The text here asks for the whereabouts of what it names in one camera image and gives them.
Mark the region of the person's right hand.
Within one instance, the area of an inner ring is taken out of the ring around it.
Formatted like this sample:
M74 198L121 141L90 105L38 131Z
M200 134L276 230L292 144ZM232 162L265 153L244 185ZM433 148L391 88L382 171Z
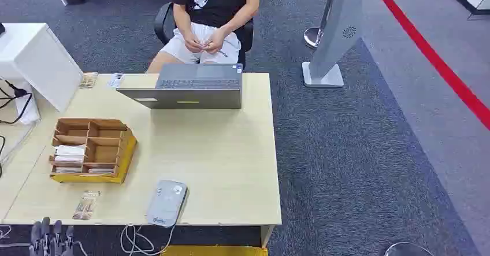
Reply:
M186 48L192 53L200 53L203 51L203 45L198 37L192 32L182 33Z

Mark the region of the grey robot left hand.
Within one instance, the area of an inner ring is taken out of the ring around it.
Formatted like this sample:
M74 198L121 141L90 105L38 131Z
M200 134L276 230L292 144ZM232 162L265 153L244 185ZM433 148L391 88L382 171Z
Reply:
M70 225L65 231L66 238L62 238L62 221L57 220L51 231L50 217L44 217L42 221L36 221L31 230L31 242L29 254L41 255L70 255L74 256L75 238L74 226Z

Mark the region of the person's left hand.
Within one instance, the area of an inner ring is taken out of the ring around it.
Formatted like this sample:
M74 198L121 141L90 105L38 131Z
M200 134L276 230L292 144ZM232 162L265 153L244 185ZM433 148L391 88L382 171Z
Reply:
M208 40L203 44L202 48L209 54L215 54L222 49L224 40L228 33L223 28L218 28L213 31Z

